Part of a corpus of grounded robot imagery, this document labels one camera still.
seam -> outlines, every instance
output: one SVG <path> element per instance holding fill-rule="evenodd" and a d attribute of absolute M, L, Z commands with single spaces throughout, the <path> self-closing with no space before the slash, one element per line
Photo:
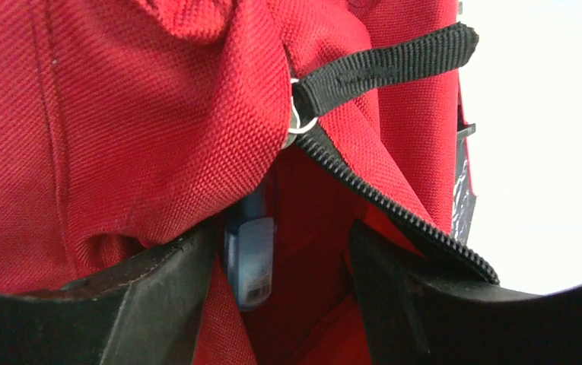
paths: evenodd
<path fill-rule="evenodd" d="M 29 18 L 31 22 L 32 34 L 33 34 L 33 47 L 35 49 L 35 62 L 36 62 L 36 74 L 37 74 L 37 85 L 40 89 L 40 102 L 42 104 L 42 110 L 44 115 L 44 122 L 46 127 L 47 138 L 49 139 L 49 150 L 51 153 L 51 166 L 53 169 L 53 176 L 54 176 L 54 199 L 56 201 L 56 210 L 58 215 L 58 222 L 59 222 L 59 233 L 62 238 L 62 246 L 65 251 L 65 257 L 72 275 L 72 278 L 76 279 L 79 278 L 79 270 L 78 266 L 75 262 L 75 257 L 72 255 L 71 250 L 68 248 L 68 233 L 67 233 L 67 193 L 68 193 L 68 161 L 66 160 L 66 137 L 65 137 L 65 129 L 62 123 L 63 121 L 63 114 L 62 114 L 62 105 L 60 103 L 59 94 L 57 92 L 57 83 L 56 83 L 56 73 L 55 67 L 52 67 L 50 70 L 50 75 L 52 76 L 53 80 L 53 90 L 47 90 L 48 85 L 44 80 L 43 76 L 43 63 L 42 57 L 40 56 L 40 36 L 38 31 L 38 22 L 36 20 L 36 14 L 33 9 L 33 0 L 27 0 L 27 4 L 29 7 Z M 51 60 L 55 60 L 53 57 L 53 46 L 51 42 L 52 38 L 52 28 L 49 24 L 50 19 L 50 3 L 48 0 L 43 2 L 44 5 L 44 15 L 46 17 L 44 26 L 46 28 L 46 38 L 49 44 L 49 57 Z M 47 102 L 48 93 L 52 91 L 54 94 L 53 96 L 56 99 L 58 115 L 57 118 L 52 116 L 51 111 L 49 110 L 49 104 Z M 65 153 L 64 153 L 64 163 L 60 163 L 60 155 L 59 155 L 59 139 L 57 136 L 59 134 L 62 137 L 62 142 L 64 145 Z"/>
<path fill-rule="evenodd" d="M 293 354 L 286 360 L 285 364 L 300 363 L 305 359 L 322 341 L 327 332 L 356 304 L 353 288 L 351 287 L 342 300 L 313 324 L 311 330 L 306 334 L 301 344 L 294 349 Z"/>

metal ring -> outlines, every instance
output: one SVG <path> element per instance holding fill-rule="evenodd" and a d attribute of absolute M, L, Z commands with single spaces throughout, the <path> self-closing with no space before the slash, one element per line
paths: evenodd
<path fill-rule="evenodd" d="M 300 80 L 296 78 L 291 79 L 291 84 L 295 84 Z M 295 102 L 293 101 L 293 97 L 291 96 L 291 108 L 293 109 L 293 117 L 297 120 L 297 126 L 295 128 L 289 128 L 288 133 L 292 135 L 303 135 L 304 133 L 310 131 L 316 124 L 317 124 L 317 117 L 311 119 L 304 127 L 300 127 L 301 125 L 301 118 L 300 114 L 297 113 L 297 109 L 295 108 Z"/>

label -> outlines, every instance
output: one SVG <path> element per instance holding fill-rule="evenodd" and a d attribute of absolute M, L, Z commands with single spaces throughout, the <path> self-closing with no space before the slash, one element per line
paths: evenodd
<path fill-rule="evenodd" d="M 235 294 L 241 310 L 254 309 L 270 296 L 274 230 L 271 217 L 248 221 L 239 227 Z"/>

barcode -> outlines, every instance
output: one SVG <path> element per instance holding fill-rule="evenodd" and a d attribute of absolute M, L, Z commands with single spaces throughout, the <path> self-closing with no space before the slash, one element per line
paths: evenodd
<path fill-rule="evenodd" d="M 246 300 L 250 302 L 251 300 L 259 299 L 261 297 L 267 297 L 270 294 L 270 289 L 271 289 L 270 282 L 264 284 L 264 286 L 262 287 L 252 289 L 251 291 L 248 292 L 248 295 L 246 295 Z"/>

blue bottle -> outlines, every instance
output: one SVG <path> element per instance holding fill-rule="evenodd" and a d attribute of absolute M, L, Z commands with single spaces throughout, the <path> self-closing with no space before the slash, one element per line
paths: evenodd
<path fill-rule="evenodd" d="M 224 268 L 239 310 L 261 306 L 272 289 L 275 187 L 272 176 L 226 210 Z"/>

